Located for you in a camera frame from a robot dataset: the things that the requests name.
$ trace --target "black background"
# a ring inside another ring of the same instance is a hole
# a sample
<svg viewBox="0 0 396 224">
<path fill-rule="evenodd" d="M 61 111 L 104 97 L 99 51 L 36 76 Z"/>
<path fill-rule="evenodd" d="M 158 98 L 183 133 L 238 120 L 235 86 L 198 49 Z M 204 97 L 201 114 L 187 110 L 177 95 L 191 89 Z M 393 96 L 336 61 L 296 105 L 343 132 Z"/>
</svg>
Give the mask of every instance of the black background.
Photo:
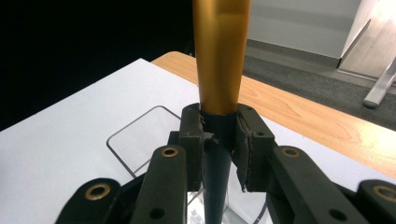
<svg viewBox="0 0 396 224">
<path fill-rule="evenodd" d="M 189 0 L 17 0 L 2 10 L 0 130 L 138 58 L 192 51 Z"/>
</svg>

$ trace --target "chair leg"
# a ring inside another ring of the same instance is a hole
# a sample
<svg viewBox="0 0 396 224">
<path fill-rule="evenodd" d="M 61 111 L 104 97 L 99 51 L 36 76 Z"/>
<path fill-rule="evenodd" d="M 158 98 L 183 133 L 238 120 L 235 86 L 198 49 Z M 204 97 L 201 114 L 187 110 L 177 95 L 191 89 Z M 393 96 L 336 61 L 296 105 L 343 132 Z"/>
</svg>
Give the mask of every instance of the chair leg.
<svg viewBox="0 0 396 224">
<path fill-rule="evenodd" d="M 384 73 L 379 77 L 378 81 L 374 84 L 366 98 L 364 98 L 363 105 L 369 108 L 378 107 L 395 78 L 396 57 L 384 71 Z"/>
</svg>

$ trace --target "wooden surface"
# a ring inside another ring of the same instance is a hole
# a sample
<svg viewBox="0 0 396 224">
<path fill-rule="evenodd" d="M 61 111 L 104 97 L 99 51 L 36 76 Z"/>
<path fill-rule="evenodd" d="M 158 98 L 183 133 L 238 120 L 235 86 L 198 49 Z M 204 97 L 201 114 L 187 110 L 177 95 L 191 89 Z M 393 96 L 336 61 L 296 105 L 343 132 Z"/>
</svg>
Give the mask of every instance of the wooden surface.
<svg viewBox="0 0 396 224">
<path fill-rule="evenodd" d="M 396 57 L 396 1 L 381 0 L 367 30 L 340 65 L 341 70 L 380 77 Z"/>
<path fill-rule="evenodd" d="M 197 84 L 195 59 L 169 52 L 152 63 Z M 396 178 L 396 132 L 242 77 L 239 102 L 278 124 Z"/>
</svg>

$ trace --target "screw hole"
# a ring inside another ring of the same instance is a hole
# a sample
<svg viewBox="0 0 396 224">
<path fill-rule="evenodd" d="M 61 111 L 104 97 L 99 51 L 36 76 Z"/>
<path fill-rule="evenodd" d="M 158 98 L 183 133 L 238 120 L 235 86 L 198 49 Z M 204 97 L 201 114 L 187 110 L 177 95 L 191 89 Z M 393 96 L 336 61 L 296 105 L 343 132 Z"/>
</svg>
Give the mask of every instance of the screw hole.
<svg viewBox="0 0 396 224">
<path fill-rule="evenodd" d="M 396 203 L 396 189 L 392 189 L 386 186 L 375 186 L 374 192 L 381 198 Z"/>
<path fill-rule="evenodd" d="M 347 216 L 338 210 L 332 209 L 329 211 L 329 213 L 330 213 L 330 216 L 332 216 L 333 218 L 335 218 L 339 221 L 347 221 Z"/>
<path fill-rule="evenodd" d="M 104 192 L 105 192 L 105 188 L 104 187 L 98 187 L 98 188 L 93 189 L 91 191 L 91 195 L 97 196 L 97 195 L 103 194 Z"/>
<path fill-rule="evenodd" d="M 291 147 L 282 148 L 282 153 L 287 157 L 295 158 L 300 156 L 300 152 L 297 149 Z"/>
<path fill-rule="evenodd" d="M 110 192 L 110 186 L 106 183 L 100 183 L 91 186 L 85 192 L 85 198 L 90 201 L 96 201 L 105 198 Z"/>
<path fill-rule="evenodd" d="M 165 211 L 161 208 L 154 208 L 151 210 L 151 212 L 149 212 L 149 216 L 152 219 L 160 219 L 165 216 Z"/>
<path fill-rule="evenodd" d="M 168 147 L 166 149 L 163 149 L 163 151 L 161 152 L 161 154 L 164 157 L 174 157 L 174 156 L 177 155 L 177 153 L 178 153 L 177 149 L 172 148 L 172 147 Z"/>
</svg>

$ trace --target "gray floor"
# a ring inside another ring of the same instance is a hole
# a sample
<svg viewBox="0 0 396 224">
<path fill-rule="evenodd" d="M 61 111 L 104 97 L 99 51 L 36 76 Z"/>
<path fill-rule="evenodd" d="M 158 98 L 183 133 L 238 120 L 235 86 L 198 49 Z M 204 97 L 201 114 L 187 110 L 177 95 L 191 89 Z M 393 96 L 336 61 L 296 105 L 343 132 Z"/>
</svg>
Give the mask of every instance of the gray floor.
<svg viewBox="0 0 396 224">
<path fill-rule="evenodd" d="M 249 40 L 244 75 L 396 131 L 395 87 L 376 109 L 362 101 L 375 79 L 336 69 L 337 61 Z"/>
</svg>

